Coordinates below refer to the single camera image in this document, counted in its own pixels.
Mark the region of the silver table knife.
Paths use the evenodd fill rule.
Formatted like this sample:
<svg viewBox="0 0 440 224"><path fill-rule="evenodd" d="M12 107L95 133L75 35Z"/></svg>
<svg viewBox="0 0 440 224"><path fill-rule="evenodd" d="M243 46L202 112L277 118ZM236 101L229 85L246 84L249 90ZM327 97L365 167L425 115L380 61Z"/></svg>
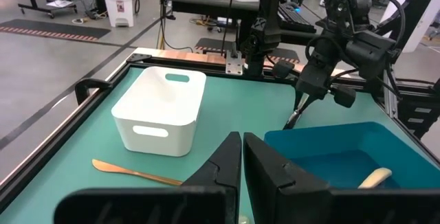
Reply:
<svg viewBox="0 0 440 224"><path fill-rule="evenodd" d="M309 105L309 104L308 104L308 99L309 99L309 96L304 96L304 98L303 98L303 100L304 100L304 105L303 105L302 109L301 109L298 113L295 113L295 112L292 113L292 115L291 115L290 118L289 118L289 122L288 122L289 125L293 126L293 125L297 122L297 120L298 120L299 117L301 116L302 112L303 112L303 111L307 108L307 106Z"/></svg>

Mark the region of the green table mat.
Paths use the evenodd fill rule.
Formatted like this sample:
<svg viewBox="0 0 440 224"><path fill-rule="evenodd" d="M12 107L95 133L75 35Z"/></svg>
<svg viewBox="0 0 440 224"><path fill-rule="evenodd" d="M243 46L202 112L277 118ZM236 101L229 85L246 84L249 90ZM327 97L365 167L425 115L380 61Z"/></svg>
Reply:
<svg viewBox="0 0 440 224"><path fill-rule="evenodd" d="M130 152L124 148L111 115L111 108L142 72L139 68L128 70L122 81L113 88L101 89L90 96L81 107L96 107L76 129L61 148L39 170L21 193L0 214L0 224L52 224L58 203L77 190L89 188L140 188L166 187L146 179L98 172L91 165L92 159L103 159L128 168L153 174L187 179L207 160L231 131L253 132L263 137L267 131L282 128L292 112L294 89L289 85L237 80L208 76L199 119L191 151L183 157L168 157ZM390 132L403 134L370 94L358 93L350 109L340 107L330 97L312 104L300 118L298 128L374 122ZM105 221L99 224L144 223L141 217L151 220L151 197L130 199L128 207L134 210L117 210L113 203L107 208Z"/></svg>

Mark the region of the dark keyboard blue keys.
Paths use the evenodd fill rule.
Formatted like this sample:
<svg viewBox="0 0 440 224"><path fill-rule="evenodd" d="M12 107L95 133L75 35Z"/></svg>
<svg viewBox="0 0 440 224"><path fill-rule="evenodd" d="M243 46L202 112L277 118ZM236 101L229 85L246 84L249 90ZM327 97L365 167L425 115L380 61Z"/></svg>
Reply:
<svg viewBox="0 0 440 224"><path fill-rule="evenodd" d="M295 3L280 3L278 16L282 30L316 33L315 27L300 15L300 7Z"/></svg>

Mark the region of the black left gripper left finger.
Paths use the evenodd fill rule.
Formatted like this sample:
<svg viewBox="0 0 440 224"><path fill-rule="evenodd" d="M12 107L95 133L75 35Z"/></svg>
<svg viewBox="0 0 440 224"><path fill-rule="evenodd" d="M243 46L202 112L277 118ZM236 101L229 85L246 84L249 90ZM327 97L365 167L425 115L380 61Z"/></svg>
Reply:
<svg viewBox="0 0 440 224"><path fill-rule="evenodd" d="M54 224L237 224L241 147L229 133L180 186L77 190L58 203Z"/></svg>

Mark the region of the silver metal bracket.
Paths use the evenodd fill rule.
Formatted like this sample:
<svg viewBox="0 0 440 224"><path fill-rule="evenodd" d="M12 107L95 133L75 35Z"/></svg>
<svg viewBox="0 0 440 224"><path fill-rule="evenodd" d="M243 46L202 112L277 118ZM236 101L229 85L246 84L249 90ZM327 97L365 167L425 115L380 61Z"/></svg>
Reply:
<svg viewBox="0 0 440 224"><path fill-rule="evenodd" d="M225 58L225 72L229 75L242 76L243 63L241 52L232 53L228 50Z"/></svg>

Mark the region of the black red-striped floor mat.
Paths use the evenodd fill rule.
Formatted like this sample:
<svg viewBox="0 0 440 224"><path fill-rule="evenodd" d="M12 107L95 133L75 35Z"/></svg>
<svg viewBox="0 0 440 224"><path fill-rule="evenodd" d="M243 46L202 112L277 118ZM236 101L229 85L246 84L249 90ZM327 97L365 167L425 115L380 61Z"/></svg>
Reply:
<svg viewBox="0 0 440 224"><path fill-rule="evenodd" d="M65 25L42 21L13 19L0 23L0 32L62 38L76 41L97 41L111 30L78 25Z"/></svg>
<svg viewBox="0 0 440 224"><path fill-rule="evenodd" d="M211 38L201 38L195 45L196 50L206 52L214 52L221 50L222 40L216 40ZM273 61L275 60L288 60L291 63L298 64L300 59L294 50L277 48L273 52L269 53L269 56Z"/></svg>

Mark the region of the wooden chopstick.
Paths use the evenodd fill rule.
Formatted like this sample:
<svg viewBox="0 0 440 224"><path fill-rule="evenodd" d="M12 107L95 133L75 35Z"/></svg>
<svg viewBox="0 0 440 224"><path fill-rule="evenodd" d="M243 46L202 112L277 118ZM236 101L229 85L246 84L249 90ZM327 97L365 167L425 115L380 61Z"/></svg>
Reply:
<svg viewBox="0 0 440 224"><path fill-rule="evenodd" d="M133 175L133 176L142 177L142 178L145 178L145 179L148 179L151 181L163 183L163 184L166 184L169 186L180 186L181 184L183 184L182 181L179 181L176 179L171 179L171 178L162 177L162 176L158 176L158 175L152 175L152 174L148 174L148 173L144 173L144 172L130 170L127 168L123 168L121 166L107 163L105 161L100 161L98 159L92 159L91 163L95 169L102 171L102 172L111 172L111 173Z"/></svg>

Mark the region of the white trash can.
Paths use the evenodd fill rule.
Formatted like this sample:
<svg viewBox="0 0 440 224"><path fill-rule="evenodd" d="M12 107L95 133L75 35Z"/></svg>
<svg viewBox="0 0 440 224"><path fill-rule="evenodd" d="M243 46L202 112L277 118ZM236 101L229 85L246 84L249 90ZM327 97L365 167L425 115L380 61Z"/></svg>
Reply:
<svg viewBox="0 0 440 224"><path fill-rule="evenodd" d="M104 0L111 27L134 26L135 0Z"/></svg>

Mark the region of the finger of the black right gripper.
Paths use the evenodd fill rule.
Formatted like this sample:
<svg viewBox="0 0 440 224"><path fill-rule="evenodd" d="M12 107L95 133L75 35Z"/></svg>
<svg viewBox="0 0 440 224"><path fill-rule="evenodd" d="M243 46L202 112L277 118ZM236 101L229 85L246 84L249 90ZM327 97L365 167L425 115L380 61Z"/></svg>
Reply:
<svg viewBox="0 0 440 224"><path fill-rule="evenodd" d="M283 129L292 129L295 127L297 121L300 119L302 113L305 109L311 105L314 101L316 101L315 97L310 97L308 95L299 95L298 99L294 104L294 112L290 115L288 121L284 125Z"/></svg>
<svg viewBox="0 0 440 224"><path fill-rule="evenodd" d="M304 93L299 90L296 90L295 102L294 102L294 112L295 113L298 113L303 108L303 105L304 105L303 98L304 98Z"/></svg>

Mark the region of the cream-handled table knife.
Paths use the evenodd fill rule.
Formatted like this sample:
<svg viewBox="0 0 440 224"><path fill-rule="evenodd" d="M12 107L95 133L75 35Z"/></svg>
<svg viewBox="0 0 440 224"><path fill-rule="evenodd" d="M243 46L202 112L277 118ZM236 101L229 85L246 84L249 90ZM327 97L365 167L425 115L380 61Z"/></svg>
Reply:
<svg viewBox="0 0 440 224"><path fill-rule="evenodd" d="M378 168L374 170L358 188L375 188L393 174L392 170L388 168Z"/></svg>

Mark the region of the black diagonal support bar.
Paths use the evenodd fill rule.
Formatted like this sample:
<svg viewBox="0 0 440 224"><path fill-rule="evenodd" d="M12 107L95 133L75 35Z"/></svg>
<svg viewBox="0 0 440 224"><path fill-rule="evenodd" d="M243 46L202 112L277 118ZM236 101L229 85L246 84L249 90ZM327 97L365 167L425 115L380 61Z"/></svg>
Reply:
<svg viewBox="0 0 440 224"><path fill-rule="evenodd" d="M440 10L440 0L397 0L406 15L406 29L399 43L403 53L415 51Z"/></svg>

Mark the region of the blue plastic bin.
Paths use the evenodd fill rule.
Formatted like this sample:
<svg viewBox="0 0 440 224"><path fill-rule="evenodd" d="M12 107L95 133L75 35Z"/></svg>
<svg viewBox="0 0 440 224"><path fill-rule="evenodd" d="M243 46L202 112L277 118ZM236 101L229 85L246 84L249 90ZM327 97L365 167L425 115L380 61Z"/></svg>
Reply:
<svg viewBox="0 0 440 224"><path fill-rule="evenodd" d="M270 131L264 140L337 188L356 188L378 168L392 172L383 188L440 188L440 169L375 122Z"/></svg>

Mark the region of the white plastic bin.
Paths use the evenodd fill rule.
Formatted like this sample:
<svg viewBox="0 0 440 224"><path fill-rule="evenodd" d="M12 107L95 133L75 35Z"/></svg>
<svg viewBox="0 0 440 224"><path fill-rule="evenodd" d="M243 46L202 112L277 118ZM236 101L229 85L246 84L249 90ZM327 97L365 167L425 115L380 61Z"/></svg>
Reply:
<svg viewBox="0 0 440 224"><path fill-rule="evenodd" d="M188 154L206 79L200 71L144 69L111 109L125 148L171 157Z"/></svg>

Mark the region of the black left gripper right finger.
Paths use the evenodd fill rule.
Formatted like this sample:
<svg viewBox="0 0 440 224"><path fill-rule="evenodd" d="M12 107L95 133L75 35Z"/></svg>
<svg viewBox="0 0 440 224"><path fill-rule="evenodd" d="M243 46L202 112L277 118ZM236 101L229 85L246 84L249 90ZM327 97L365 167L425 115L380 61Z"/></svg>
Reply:
<svg viewBox="0 0 440 224"><path fill-rule="evenodd" d="M253 133L243 160L256 224L440 224L440 189L334 188Z"/></svg>

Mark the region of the black table clamp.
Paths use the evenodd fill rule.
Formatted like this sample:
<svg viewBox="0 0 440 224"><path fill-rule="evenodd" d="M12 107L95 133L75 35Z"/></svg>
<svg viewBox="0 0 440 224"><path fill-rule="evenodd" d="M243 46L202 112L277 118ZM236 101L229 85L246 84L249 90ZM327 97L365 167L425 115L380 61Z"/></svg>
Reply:
<svg viewBox="0 0 440 224"><path fill-rule="evenodd" d="M81 105L89 97L90 89L109 89L112 88L112 86L113 84L106 80L83 78L74 86L76 101L78 105Z"/></svg>

